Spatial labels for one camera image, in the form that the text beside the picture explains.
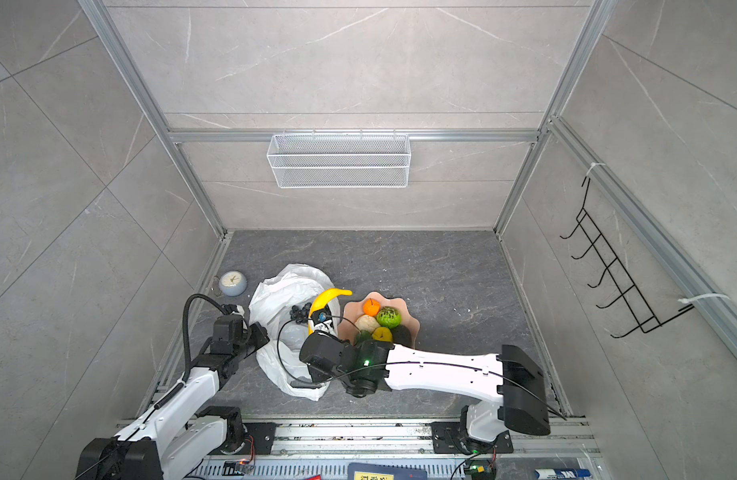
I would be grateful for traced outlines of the yellow fake lemon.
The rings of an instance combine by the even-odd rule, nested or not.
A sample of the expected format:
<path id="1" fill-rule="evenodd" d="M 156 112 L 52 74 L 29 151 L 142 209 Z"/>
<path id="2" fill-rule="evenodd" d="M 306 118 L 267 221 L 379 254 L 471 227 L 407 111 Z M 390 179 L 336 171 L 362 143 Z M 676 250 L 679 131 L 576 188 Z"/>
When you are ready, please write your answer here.
<path id="1" fill-rule="evenodd" d="M 380 342 L 388 342 L 388 343 L 393 342 L 393 336 L 392 336 L 391 330 L 387 327 L 382 327 L 382 326 L 376 328 L 376 330 L 372 332 L 371 338 L 373 340 L 380 341 Z"/>

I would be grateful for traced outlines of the white plastic bag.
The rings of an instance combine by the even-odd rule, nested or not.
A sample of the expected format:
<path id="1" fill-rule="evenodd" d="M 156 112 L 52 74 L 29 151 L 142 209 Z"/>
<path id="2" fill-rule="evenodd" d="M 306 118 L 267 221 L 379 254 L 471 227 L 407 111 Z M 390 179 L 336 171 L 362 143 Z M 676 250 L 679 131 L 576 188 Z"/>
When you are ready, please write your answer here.
<path id="1" fill-rule="evenodd" d="M 268 379 L 284 394 L 318 401 L 328 382 L 315 384 L 308 366 L 300 361 L 300 349 L 308 326 L 290 320 L 292 307 L 302 307 L 332 289 L 332 280 L 318 268 L 290 264 L 278 275 L 256 287 L 250 301 L 250 322 L 268 332 L 270 342 L 256 352 L 256 361 Z"/>

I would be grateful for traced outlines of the green textured fake fruit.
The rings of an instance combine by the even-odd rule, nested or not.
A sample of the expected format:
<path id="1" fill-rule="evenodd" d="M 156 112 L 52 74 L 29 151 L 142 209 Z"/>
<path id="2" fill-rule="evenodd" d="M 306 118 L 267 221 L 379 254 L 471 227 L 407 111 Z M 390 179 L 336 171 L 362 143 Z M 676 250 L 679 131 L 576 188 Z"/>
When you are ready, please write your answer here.
<path id="1" fill-rule="evenodd" d="M 384 328 L 392 330 L 402 324 L 402 315 L 400 311 L 391 306 L 384 306 L 378 310 L 375 319 L 377 323 Z"/>

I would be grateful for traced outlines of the pink scalloped plate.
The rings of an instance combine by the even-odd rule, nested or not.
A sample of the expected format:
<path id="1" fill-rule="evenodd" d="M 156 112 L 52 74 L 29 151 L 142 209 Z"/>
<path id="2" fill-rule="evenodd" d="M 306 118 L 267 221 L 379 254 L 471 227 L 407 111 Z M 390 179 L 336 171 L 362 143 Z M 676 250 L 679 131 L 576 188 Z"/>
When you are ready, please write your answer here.
<path id="1" fill-rule="evenodd" d="M 356 335 L 358 335 L 358 330 L 356 330 L 354 326 L 350 325 L 350 321 L 354 322 L 358 320 L 360 316 L 364 315 L 362 305 L 364 305 L 366 300 L 370 299 L 376 300 L 380 307 L 391 306 L 400 312 L 401 325 L 404 326 L 410 334 L 410 344 L 408 347 L 416 348 L 416 339 L 420 330 L 419 321 L 410 315 L 407 304 L 402 298 L 387 299 L 378 292 L 370 292 L 366 297 L 364 297 L 364 299 L 348 302 L 344 305 L 344 309 L 342 309 L 342 317 L 345 317 L 346 320 L 340 320 L 340 324 L 338 324 L 338 329 L 336 329 L 336 332 L 338 332 L 338 338 L 340 338 L 340 340 L 348 340 L 350 343 L 354 343 Z"/>

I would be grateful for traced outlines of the orange fake fruit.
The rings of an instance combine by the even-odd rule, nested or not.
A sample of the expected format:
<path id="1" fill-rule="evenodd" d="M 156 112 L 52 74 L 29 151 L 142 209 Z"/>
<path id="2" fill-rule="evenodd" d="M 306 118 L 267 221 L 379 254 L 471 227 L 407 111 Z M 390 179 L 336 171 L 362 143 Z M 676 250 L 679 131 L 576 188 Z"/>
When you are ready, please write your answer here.
<path id="1" fill-rule="evenodd" d="M 364 301 L 364 304 L 362 304 L 362 311 L 364 312 L 364 315 L 368 315 L 371 317 L 378 316 L 380 309 L 381 304 L 374 298 L 368 298 L 366 299 L 366 301 Z"/>

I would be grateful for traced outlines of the yellow fake banana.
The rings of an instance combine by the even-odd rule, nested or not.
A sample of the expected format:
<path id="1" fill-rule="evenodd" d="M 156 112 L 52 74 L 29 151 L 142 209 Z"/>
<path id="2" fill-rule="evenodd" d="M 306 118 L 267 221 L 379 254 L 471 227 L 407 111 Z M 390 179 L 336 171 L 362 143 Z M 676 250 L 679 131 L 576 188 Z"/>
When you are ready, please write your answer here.
<path id="1" fill-rule="evenodd" d="M 344 290 L 338 288 L 330 288 L 320 293 L 320 295 L 316 297 L 316 300 L 312 302 L 312 306 L 310 306 L 310 312 L 308 312 L 308 333 L 314 333 L 314 331 L 316 331 L 316 324 L 318 324 L 318 322 L 322 323 L 322 320 L 320 320 L 320 315 L 324 313 L 324 310 L 326 310 L 326 307 L 328 307 L 328 303 L 330 303 L 330 301 L 340 296 L 352 295 L 354 295 L 354 292 L 352 292 L 352 290 Z"/>

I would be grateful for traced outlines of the smooth green fake fruit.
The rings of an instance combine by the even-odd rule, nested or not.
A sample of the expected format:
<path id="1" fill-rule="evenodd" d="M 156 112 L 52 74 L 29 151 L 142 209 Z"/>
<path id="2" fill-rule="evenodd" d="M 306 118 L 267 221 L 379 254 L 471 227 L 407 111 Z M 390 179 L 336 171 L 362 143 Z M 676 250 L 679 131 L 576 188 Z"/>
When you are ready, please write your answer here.
<path id="1" fill-rule="evenodd" d="M 370 340 L 372 338 L 372 333 L 366 330 L 362 330 L 358 332 L 358 335 L 356 335 L 356 339 L 354 339 L 354 345 L 358 346 L 362 344 L 362 342 L 366 340 Z"/>

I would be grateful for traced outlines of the dark fake grape bunch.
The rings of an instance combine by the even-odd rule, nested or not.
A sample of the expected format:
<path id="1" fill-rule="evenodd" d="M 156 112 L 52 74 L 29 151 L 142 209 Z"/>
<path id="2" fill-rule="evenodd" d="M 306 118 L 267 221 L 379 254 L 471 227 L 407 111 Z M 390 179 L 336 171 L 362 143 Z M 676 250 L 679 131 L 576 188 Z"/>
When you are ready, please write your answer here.
<path id="1" fill-rule="evenodd" d="M 310 321 L 310 308 L 312 308 L 310 303 L 306 303 L 304 306 L 292 306 L 290 308 L 290 320 L 296 324 L 308 323 Z"/>

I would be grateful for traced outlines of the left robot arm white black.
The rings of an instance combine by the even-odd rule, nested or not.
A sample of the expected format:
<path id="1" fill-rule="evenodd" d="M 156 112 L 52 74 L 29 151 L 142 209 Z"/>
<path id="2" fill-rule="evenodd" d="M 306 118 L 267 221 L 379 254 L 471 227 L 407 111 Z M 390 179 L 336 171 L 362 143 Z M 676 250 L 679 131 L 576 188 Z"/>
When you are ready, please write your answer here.
<path id="1" fill-rule="evenodd" d="M 188 377 L 116 435 L 92 440 L 80 454 L 78 479 L 182 479 L 218 450 L 252 450 L 240 408 L 206 406 L 240 362 L 270 342 L 266 328 L 244 316 L 224 315 L 188 362 Z"/>

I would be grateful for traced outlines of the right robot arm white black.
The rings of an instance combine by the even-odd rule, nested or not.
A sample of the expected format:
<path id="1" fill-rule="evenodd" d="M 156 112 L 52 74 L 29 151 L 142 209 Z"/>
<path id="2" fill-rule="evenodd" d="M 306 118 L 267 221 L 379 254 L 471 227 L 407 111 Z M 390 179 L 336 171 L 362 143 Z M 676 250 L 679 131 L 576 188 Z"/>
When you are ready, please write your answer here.
<path id="1" fill-rule="evenodd" d="M 315 382 L 338 380 L 347 394 L 364 398 L 389 391 L 430 390 L 473 398 L 460 414 L 460 449 L 469 454 L 492 445 L 507 430 L 550 434 L 544 373 L 522 349 L 476 356 L 417 350 L 398 328 L 362 332 L 342 340 L 316 330 L 304 340 L 300 361 Z"/>

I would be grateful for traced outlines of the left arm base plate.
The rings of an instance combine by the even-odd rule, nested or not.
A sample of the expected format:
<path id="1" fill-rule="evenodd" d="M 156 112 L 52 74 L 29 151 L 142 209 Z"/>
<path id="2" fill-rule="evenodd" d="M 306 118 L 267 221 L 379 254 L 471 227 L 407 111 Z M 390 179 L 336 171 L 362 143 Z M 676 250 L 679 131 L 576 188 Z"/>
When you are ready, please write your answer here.
<path id="1" fill-rule="evenodd" d="M 258 456 L 272 454 L 274 438 L 278 426 L 272 422 L 244 424 L 244 431 L 238 434 L 230 448 L 222 449 L 224 455 Z"/>

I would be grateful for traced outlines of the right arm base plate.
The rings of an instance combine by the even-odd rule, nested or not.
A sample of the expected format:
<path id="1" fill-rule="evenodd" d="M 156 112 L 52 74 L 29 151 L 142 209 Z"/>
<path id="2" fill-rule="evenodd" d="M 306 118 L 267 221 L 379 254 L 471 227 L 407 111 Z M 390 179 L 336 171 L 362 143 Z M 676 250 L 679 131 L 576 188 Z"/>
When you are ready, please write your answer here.
<path id="1" fill-rule="evenodd" d="M 467 436 L 465 427 L 456 422 L 432 422 L 430 424 L 432 449 L 435 454 L 512 454 L 514 447 L 508 431 L 490 442 Z"/>

